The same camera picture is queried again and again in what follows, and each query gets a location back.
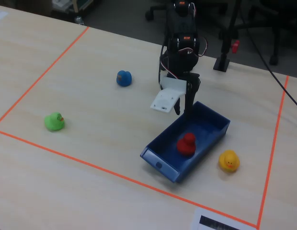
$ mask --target black stand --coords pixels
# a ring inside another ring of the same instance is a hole
[[[229,59],[227,59],[227,53],[229,52],[231,48],[231,38],[232,34],[234,31],[234,26],[236,22],[236,18],[238,16],[239,8],[241,5],[242,0],[236,0],[235,2],[235,7],[233,14],[230,19],[229,27],[225,33],[225,36],[223,38],[223,44],[221,48],[221,56],[217,58],[215,65],[214,65],[214,70],[219,70],[222,72],[226,72],[228,64],[229,64]]]

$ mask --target blue tray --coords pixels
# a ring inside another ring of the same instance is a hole
[[[170,181],[179,182],[225,135],[229,123],[227,118],[196,102],[188,119],[185,114],[180,116],[145,147],[140,157]],[[192,157],[185,157],[176,149],[177,141],[186,133],[196,137]]]

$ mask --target chair wheel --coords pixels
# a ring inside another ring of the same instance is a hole
[[[239,32],[238,32],[238,30],[234,30],[233,31],[233,34],[231,35],[231,38],[232,39],[238,39],[239,38]]]
[[[276,66],[278,64],[278,56],[272,55],[270,57],[270,65]]]
[[[255,18],[255,15],[256,15],[256,8],[252,7],[249,11],[249,14],[248,14],[248,19],[249,20],[253,20]]]
[[[228,5],[227,4],[224,4],[224,5],[220,6],[220,8],[219,8],[219,14],[220,15],[226,14],[227,8],[228,8]]]
[[[145,12],[145,18],[147,19],[147,21],[152,21],[154,20],[154,13],[151,11],[146,11]]]

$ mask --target orange line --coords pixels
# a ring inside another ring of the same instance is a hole
[[[129,177],[127,177],[127,176],[124,176],[124,175],[115,173],[115,172],[113,172],[113,171],[111,171],[111,170],[102,168],[102,167],[100,167],[100,166],[91,164],[91,163],[89,163],[89,162],[86,162],[86,161],[77,159],[77,158],[75,158],[75,157],[71,157],[71,156],[69,156],[69,155],[66,155],[66,154],[63,154],[63,153],[61,153],[61,152],[58,152],[58,151],[55,151],[55,150],[52,150],[52,149],[43,147],[43,146],[41,146],[41,145],[32,143],[32,142],[30,142],[30,141],[28,141],[28,140],[25,140],[25,139],[16,137],[16,136],[14,136],[14,135],[11,135],[11,134],[8,134],[8,133],[2,132],[2,131],[0,131],[0,134],[3,134],[3,135],[5,135],[5,136],[11,137],[11,138],[13,138],[13,139],[22,141],[22,142],[24,142],[24,143],[30,144],[30,145],[35,146],[35,147],[38,147],[38,148],[40,148],[40,149],[43,149],[43,150],[52,152],[52,153],[54,153],[54,154],[57,154],[57,155],[59,155],[59,156],[65,157],[65,158],[68,158],[68,159],[70,159],[70,160],[77,161],[77,162],[79,162],[79,163],[88,165],[88,166],[93,167],[93,168],[95,168],[95,169],[98,169],[98,170],[101,170],[101,171],[103,171],[103,172],[112,174],[112,175],[117,176],[117,177],[120,177],[120,178],[122,178],[122,179],[124,179],[124,180],[133,182],[133,183],[138,184],[138,185],[140,185],[140,186],[149,188],[149,189],[151,189],[151,190],[154,190],[154,191],[156,191],[156,192],[165,194],[165,195],[170,196],[170,197],[173,197],[173,198],[175,198],[175,199],[184,201],[184,202],[186,202],[186,203],[189,203],[189,204],[192,204],[192,205],[195,205],[195,206],[198,206],[198,207],[207,209],[207,210],[209,210],[209,211],[218,213],[218,214],[220,214],[220,215],[223,215],[223,216],[225,216],[225,217],[228,217],[228,218],[231,218],[231,219],[233,219],[233,220],[239,221],[239,222],[241,222],[241,223],[243,223],[243,224],[246,224],[246,225],[249,225],[249,226],[251,226],[251,227],[254,227],[254,228],[256,227],[255,224],[251,224],[251,223],[249,223],[249,222],[246,222],[245,220],[242,220],[242,219],[239,219],[239,218],[237,218],[237,217],[231,216],[231,215],[226,214],[226,213],[224,213],[224,212],[220,212],[220,211],[215,210],[215,209],[213,209],[213,208],[210,208],[210,207],[201,205],[201,204],[199,204],[199,203],[193,202],[193,201],[188,200],[188,199],[185,199],[185,198],[183,198],[183,197],[180,197],[180,196],[171,194],[171,193],[169,193],[169,192],[166,192],[166,191],[163,191],[163,190],[161,190],[161,189],[155,188],[155,187],[153,187],[153,186],[151,186],[151,185],[142,183],[142,182],[140,182],[140,181],[136,181],[136,180],[134,180],[134,179],[132,179],[132,178],[129,178]]]
[[[23,97],[46,75],[47,72],[62,58],[63,55],[87,32],[89,27],[87,27],[67,48],[63,53],[53,62],[50,67],[47,68],[47,70],[44,71],[44,73],[29,87],[28,90],[8,109],[7,112],[0,118],[0,122],[7,116],[8,113],[20,102],[20,100],[23,99]]]
[[[287,88],[288,81],[289,81],[289,76],[287,75],[285,85],[284,85],[285,89]],[[271,148],[271,155],[270,155],[269,166],[268,166],[268,172],[267,172],[267,177],[265,179],[265,184],[264,184],[264,189],[263,189],[263,198],[262,198],[262,202],[261,202],[261,205],[260,205],[260,211],[259,211],[259,215],[258,215],[256,229],[259,229],[260,223],[261,223],[262,217],[263,217],[264,202],[265,202],[265,199],[266,199],[266,196],[267,196],[267,191],[268,191],[268,185],[269,185],[269,179],[270,179],[270,174],[271,174],[274,150],[275,150],[275,145],[276,145],[276,140],[277,140],[279,122],[281,120],[281,115],[282,115],[282,110],[283,110],[284,99],[285,99],[285,91],[283,91],[281,103],[279,105],[277,121],[276,121],[275,131],[274,131],[274,137],[273,137],[273,143],[272,143],[272,148]]]

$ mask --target floor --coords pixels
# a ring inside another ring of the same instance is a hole
[[[247,16],[250,5],[257,0],[243,1],[242,9]],[[151,5],[160,4],[164,0],[100,0],[90,13],[84,17],[85,25],[112,33],[161,44],[165,25],[165,12],[157,12],[154,21],[147,22],[144,14]],[[229,23],[233,3],[228,7],[226,16],[219,16],[216,10],[211,13],[219,17],[225,24]],[[218,39],[219,30],[203,20],[198,24],[199,34],[209,42],[206,55],[217,58],[220,56],[222,41]],[[273,34],[270,28],[251,29],[253,38],[268,62],[273,50]],[[245,30],[239,34],[240,46],[238,53],[229,54],[232,62],[265,69],[258,54],[254,50]],[[271,66],[274,72],[297,77],[297,35],[282,31],[281,48],[278,66]]]

